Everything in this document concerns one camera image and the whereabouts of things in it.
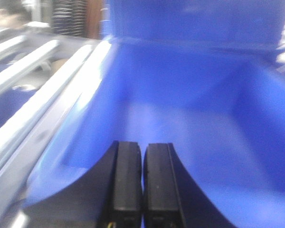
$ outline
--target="blue plastic surface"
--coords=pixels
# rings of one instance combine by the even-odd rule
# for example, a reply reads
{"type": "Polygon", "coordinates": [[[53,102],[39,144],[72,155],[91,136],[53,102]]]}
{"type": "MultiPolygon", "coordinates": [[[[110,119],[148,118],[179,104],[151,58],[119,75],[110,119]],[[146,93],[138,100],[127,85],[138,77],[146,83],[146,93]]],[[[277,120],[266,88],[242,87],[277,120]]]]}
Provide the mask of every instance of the blue plastic surface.
{"type": "Polygon", "coordinates": [[[28,182],[28,203],[63,189],[113,140],[173,143],[239,228],[285,228],[285,78],[252,56],[113,45],[93,99],[80,98],[28,182]]]}
{"type": "Polygon", "coordinates": [[[119,38],[277,45],[285,0],[107,0],[119,38]]]}

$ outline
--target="bin floor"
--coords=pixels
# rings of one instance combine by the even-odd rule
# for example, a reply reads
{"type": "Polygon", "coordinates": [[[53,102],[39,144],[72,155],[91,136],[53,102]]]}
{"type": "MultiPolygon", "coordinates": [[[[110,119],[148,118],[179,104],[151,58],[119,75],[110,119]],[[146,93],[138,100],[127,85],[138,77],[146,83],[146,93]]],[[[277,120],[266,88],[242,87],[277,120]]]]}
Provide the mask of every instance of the bin floor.
{"type": "Polygon", "coordinates": [[[172,142],[206,195],[241,228],[285,227],[285,193],[274,187],[231,115],[122,103],[115,139],[172,142]]]}

